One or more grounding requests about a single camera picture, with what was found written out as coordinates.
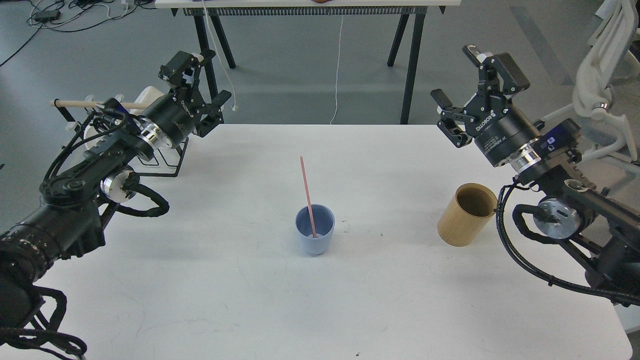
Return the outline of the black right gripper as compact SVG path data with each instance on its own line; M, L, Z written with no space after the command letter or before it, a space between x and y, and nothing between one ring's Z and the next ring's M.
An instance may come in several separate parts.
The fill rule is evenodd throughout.
M474 44L462 52L478 69L477 91L463 108L455 107L442 89L430 91L438 106L436 125L456 148L474 140L491 166L503 166L512 153L541 136L510 99L530 88L530 80L507 52L482 52Z

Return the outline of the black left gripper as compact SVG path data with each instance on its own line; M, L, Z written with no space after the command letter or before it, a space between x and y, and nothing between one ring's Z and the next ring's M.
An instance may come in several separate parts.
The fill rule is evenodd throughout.
M203 138L224 123L222 107L233 94L224 89L208 104L199 91L201 70L214 57L214 50L200 54L178 51L160 66L158 77L167 82L170 90L151 103L139 118L142 121L139 137L154 149L174 149L190 133Z

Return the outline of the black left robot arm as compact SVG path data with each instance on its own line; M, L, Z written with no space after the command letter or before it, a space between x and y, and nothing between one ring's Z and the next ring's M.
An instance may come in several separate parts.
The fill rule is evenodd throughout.
M82 257L105 245L105 228L114 214L160 217L169 202L140 182L130 167L148 162L160 148L178 148L190 134L205 137L222 123L222 106L231 92L206 102L199 75L215 51L178 51L158 77L170 89L151 104L117 99L93 104L70 143L46 171L40 205L1 235L1 343L17 349L60 350L62 360L82 360L86 344L59 331L66 314L63 292L35 285L57 260Z

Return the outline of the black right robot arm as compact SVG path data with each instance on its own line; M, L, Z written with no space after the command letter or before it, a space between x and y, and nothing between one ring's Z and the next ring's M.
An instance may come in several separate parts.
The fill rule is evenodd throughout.
M530 81L508 53L489 54L469 44L462 52L478 70L477 91L455 107L441 89L430 95L438 105L441 132L454 146L473 142L493 167L510 165L512 183L499 192L496 228L505 250L524 270L558 286L623 306L639 299L639 212L597 191L578 169L581 128L566 118L546 133L542 120L530 121L512 96ZM527 239L558 245L585 271L587 285L574 284L537 268L519 253L505 228L505 207L515 189L544 193L537 205L519 203L512 220Z

